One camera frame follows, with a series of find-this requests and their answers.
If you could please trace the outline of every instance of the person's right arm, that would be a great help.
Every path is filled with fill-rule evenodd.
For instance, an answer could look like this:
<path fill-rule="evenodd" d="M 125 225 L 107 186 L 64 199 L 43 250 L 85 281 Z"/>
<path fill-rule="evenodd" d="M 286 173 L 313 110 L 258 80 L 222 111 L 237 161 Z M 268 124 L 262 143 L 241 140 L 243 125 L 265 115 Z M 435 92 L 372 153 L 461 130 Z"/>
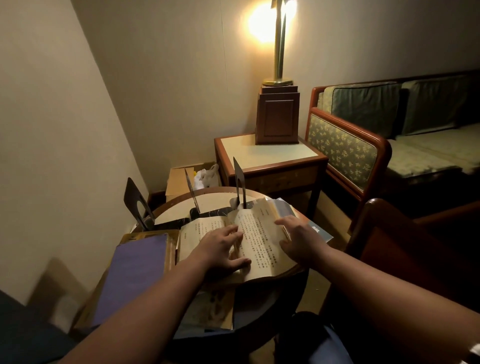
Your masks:
<path fill-rule="evenodd" d="M 480 343 L 480 314 L 331 248 L 307 223 L 288 216 L 287 255 L 324 275 L 358 311 L 417 359 L 460 363 Z"/>

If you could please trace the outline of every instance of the forearm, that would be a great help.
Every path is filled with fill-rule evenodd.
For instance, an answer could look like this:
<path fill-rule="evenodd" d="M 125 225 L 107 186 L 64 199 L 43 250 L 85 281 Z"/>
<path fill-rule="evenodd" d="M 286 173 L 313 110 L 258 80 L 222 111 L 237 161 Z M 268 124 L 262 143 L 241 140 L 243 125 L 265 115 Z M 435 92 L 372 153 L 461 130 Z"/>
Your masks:
<path fill-rule="evenodd" d="M 319 247 L 317 256 L 314 269 L 410 353 L 438 363 L 459 363 L 480 342 L 478 313 L 327 245 Z"/>
<path fill-rule="evenodd" d="M 179 262 L 163 279 L 97 328 L 61 363 L 152 363 L 175 333 L 205 273 L 199 261 Z"/>

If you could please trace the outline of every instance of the square wooden side table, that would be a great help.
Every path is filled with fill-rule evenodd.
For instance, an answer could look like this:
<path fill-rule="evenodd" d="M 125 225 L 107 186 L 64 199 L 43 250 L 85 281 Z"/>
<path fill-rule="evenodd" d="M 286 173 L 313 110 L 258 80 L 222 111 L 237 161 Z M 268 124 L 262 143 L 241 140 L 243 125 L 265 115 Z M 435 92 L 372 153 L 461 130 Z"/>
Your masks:
<path fill-rule="evenodd" d="M 312 219 L 328 157 L 299 137 L 298 144 L 255 145 L 255 134 L 215 138 L 224 186 L 236 186 L 233 157 L 245 174 L 245 188 L 275 197 L 311 191 L 306 216 Z"/>

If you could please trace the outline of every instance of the person's left hand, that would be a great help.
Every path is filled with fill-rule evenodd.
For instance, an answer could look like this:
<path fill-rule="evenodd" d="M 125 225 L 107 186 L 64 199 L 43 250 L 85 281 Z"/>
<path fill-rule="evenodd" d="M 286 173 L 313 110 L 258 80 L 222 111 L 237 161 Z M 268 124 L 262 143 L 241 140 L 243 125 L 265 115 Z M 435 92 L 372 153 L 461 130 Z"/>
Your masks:
<path fill-rule="evenodd" d="M 248 267 L 252 262 L 248 258 L 229 259 L 229 251 L 233 244 L 239 245 L 243 239 L 243 232 L 238 231 L 237 225 L 209 231 L 189 258 L 200 261 L 207 271 L 215 275 L 229 275 L 238 269 Z"/>

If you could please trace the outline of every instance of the glowing light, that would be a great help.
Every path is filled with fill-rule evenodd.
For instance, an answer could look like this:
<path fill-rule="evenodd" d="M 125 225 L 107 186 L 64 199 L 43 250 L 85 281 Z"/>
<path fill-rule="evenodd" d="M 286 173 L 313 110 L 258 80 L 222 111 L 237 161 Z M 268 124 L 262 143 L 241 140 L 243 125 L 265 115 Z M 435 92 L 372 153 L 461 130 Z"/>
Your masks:
<path fill-rule="evenodd" d="M 297 12 L 297 0 L 290 0 L 282 6 L 282 18 L 287 14 L 287 27 Z M 248 20 L 250 33 L 260 42 L 275 42 L 276 9 L 271 9 L 271 2 L 260 4 Z"/>

